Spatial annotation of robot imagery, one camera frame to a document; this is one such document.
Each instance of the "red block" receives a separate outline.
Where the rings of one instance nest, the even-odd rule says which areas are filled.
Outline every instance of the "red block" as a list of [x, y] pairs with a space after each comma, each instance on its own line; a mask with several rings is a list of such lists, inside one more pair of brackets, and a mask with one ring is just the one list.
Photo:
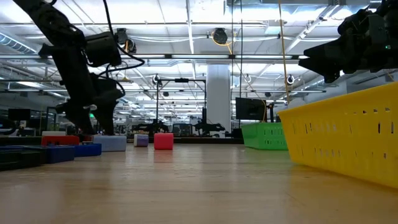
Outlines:
[[154, 147], [156, 150], [173, 150], [173, 133], [156, 133], [154, 138]]
[[42, 146], [78, 146], [80, 143], [78, 136], [43, 136]]

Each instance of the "ventilation duct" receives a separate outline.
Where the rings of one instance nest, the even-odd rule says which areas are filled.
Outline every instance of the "ventilation duct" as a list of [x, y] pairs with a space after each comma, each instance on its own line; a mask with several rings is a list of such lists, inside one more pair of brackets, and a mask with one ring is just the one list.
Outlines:
[[16, 40], [0, 33], [0, 44], [10, 47], [22, 54], [36, 54], [36, 51]]

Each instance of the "black monitor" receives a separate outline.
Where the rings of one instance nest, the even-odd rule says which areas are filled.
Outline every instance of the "black monitor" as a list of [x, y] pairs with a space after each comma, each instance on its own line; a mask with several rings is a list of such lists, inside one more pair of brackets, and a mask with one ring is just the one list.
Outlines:
[[249, 98], [235, 98], [236, 100], [236, 119], [248, 119], [267, 121], [267, 113], [264, 117], [266, 107], [262, 100]]
[[8, 119], [11, 121], [30, 120], [30, 109], [8, 109]]

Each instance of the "workstation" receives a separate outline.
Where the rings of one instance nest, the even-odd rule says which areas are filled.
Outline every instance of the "workstation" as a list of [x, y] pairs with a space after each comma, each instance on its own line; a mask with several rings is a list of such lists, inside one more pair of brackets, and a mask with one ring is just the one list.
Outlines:
[[397, 3], [4, 1], [3, 222], [395, 224]]

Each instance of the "ceiling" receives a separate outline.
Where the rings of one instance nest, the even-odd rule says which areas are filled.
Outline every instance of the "ceiling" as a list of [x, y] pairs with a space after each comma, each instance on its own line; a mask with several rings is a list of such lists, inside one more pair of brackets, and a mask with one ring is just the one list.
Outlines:
[[[334, 1], [345, 2], [347, 5], [329, 5], [326, 0], [282, 1], [282, 19], [284, 45], [288, 55], [302, 55], [307, 48], [324, 44], [338, 37], [337, 26], [342, 20], [368, 5], [367, 0]], [[239, 0], [108, 0], [109, 13], [113, 28], [126, 28], [129, 38], [137, 46], [137, 54], [217, 54], [217, 55], [281, 55], [282, 39], [280, 33], [279, 8], [277, 1], [242, 0], [242, 13]], [[85, 35], [99, 34], [108, 30], [102, 0], [58, 0], [55, 7], [63, 12], [69, 21], [81, 29]], [[231, 43], [231, 51], [226, 46], [216, 45], [211, 38], [215, 28], [224, 28]], [[6, 36], [18, 44], [27, 47], [33, 55], [41, 44], [48, 43], [41, 31], [32, 23], [30, 17], [11, 0], [2, 0], [0, 8], [0, 37]], [[3, 79], [53, 80], [54, 82], [39, 83], [36, 89], [62, 90], [57, 83], [60, 76], [55, 65], [48, 61], [25, 59], [21, 50], [14, 50], [8, 39], [0, 41], [0, 54], [12, 54], [15, 57], [0, 57], [4, 71], [0, 73]], [[114, 78], [126, 79], [125, 89], [130, 90], [124, 98], [121, 111], [135, 111], [144, 114], [146, 108], [153, 107], [155, 93], [139, 93], [138, 90], [153, 88], [152, 78], [158, 75], [162, 78], [205, 79], [209, 63], [229, 64], [233, 75], [240, 75], [240, 60], [202, 60], [185, 59], [146, 59], [146, 65], [125, 73], [113, 74]], [[249, 60], [242, 61], [244, 78], [243, 90], [284, 90], [283, 60]], [[90, 68], [91, 72], [103, 71], [104, 67]], [[296, 78], [291, 89], [310, 83], [319, 75], [297, 65], [297, 60], [289, 60], [286, 64], [287, 75]], [[236, 91], [239, 82], [232, 86]], [[32, 88], [32, 86], [11, 83], [11, 87]], [[200, 85], [170, 82], [165, 89], [185, 90], [183, 93], [170, 93], [166, 99], [203, 99]], [[67, 96], [64, 91], [52, 92], [61, 101]], [[256, 97], [255, 93], [245, 93], [247, 97]], [[281, 94], [273, 94], [271, 99], [277, 100]], [[233, 98], [239, 96], [234, 92]], [[139, 103], [140, 108], [131, 106]], [[164, 105], [164, 111], [172, 108], [178, 114], [197, 114], [197, 104]]]

